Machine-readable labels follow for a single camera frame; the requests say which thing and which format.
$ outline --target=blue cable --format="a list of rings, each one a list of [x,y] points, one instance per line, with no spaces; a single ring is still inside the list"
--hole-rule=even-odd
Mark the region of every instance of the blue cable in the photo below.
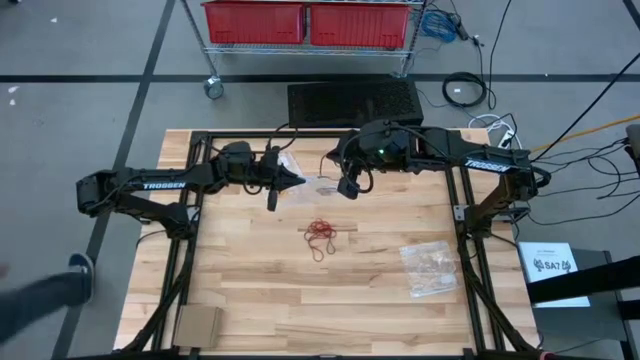
[[[420,33],[436,38],[445,44],[453,42],[458,36],[456,25],[449,16],[441,11],[427,10],[422,17]]]

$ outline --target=black sneaker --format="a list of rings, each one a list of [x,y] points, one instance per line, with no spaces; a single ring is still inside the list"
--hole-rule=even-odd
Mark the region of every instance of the black sneaker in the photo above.
[[[93,288],[95,283],[95,270],[93,267],[93,260],[86,254],[75,253],[69,258],[69,271],[80,272],[86,274],[86,281],[83,283],[82,291],[84,297],[84,304],[93,299]]]

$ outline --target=white cable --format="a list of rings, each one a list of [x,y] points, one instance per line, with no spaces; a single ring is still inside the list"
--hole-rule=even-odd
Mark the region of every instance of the white cable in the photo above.
[[[492,122],[489,126],[485,126],[485,128],[487,129],[488,132],[492,132],[493,130],[497,130],[500,129],[502,127],[506,127],[507,130],[513,131],[513,128],[511,127],[511,125],[507,124],[506,122],[504,122],[502,119],[502,116],[498,116],[496,114],[482,114],[482,115],[478,115],[476,117],[474,117],[473,119],[469,120],[469,123],[467,124],[468,128],[472,128],[473,126],[473,122],[478,120],[478,119],[484,119],[484,118],[493,118],[496,119],[494,122]],[[514,136],[514,138],[516,139],[516,142],[518,143],[518,146],[520,147],[520,149],[524,149],[522,147],[522,143],[520,142],[520,138],[518,137],[518,135],[516,134]]]

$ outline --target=red plastic bin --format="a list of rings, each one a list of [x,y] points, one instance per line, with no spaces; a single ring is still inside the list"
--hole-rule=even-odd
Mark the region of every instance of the red plastic bin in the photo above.
[[[311,44],[404,47],[409,7],[380,4],[311,5]]]
[[[300,3],[214,1],[202,6],[214,44],[301,44],[304,40]]]

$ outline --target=shelf caster wheel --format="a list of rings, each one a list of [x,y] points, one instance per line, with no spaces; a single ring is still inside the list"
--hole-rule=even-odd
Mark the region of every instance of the shelf caster wheel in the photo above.
[[[224,94],[222,81],[217,76],[212,76],[204,82],[204,93],[211,100],[215,100]]]

